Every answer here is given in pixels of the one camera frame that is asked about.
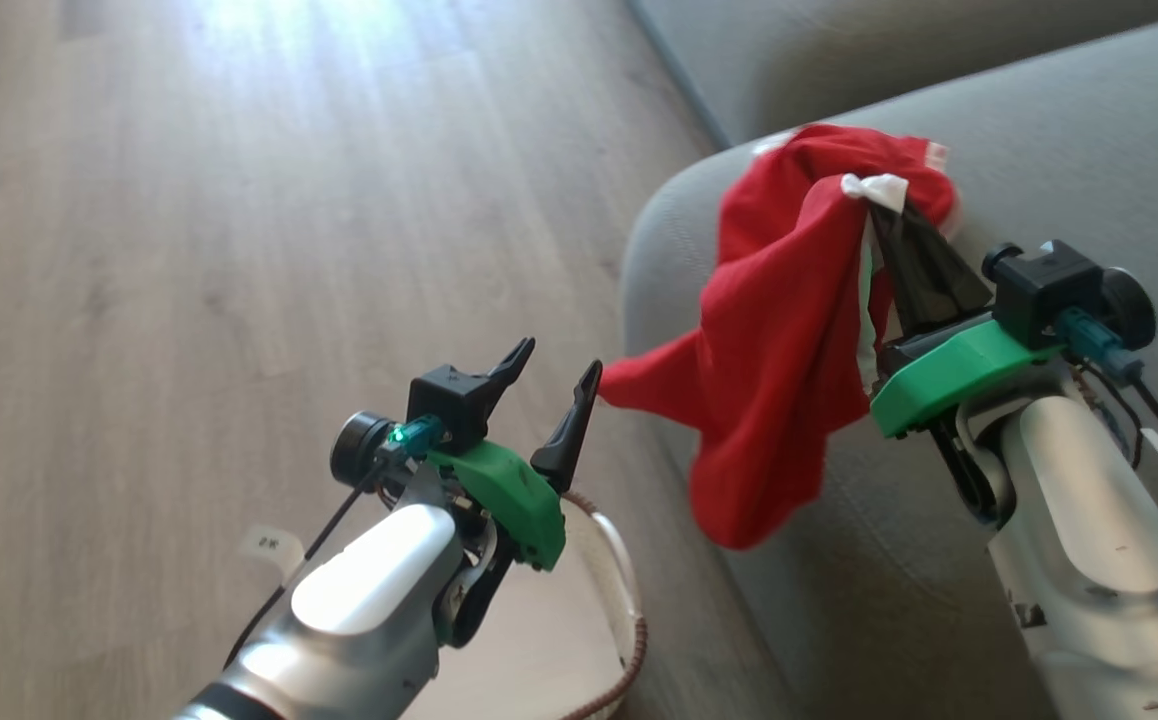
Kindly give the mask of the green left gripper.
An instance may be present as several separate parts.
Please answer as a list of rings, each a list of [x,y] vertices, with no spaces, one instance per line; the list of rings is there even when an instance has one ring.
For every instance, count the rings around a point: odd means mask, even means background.
[[[523,373],[534,348],[534,337],[521,338],[500,363],[484,374],[484,420],[491,418],[503,394]],[[565,520],[557,493],[567,493],[573,486],[603,369],[601,360],[585,369],[574,385],[573,404],[552,436],[530,456],[530,465],[516,451],[486,439],[464,454],[428,451],[428,464],[450,468],[466,495],[488,510],[516,544],[516,561],[535,570],[555,570],[564,553]]]

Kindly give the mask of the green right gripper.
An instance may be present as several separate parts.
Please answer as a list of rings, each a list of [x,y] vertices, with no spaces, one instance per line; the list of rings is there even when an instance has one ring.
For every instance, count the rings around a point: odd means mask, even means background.
[[[950,407],[989,392],[1065,347],[1051,340],[1031,348],[1010,336],[991,311],[976,314],[990,304],[992,291],[919,210],[871,205],[870,219],[893,284],[902,335],[911,337],[887,343],[879,355],[880,387],[870,411],[882,436],[926,428]],[[954,324],[935,331],[941,323]]]

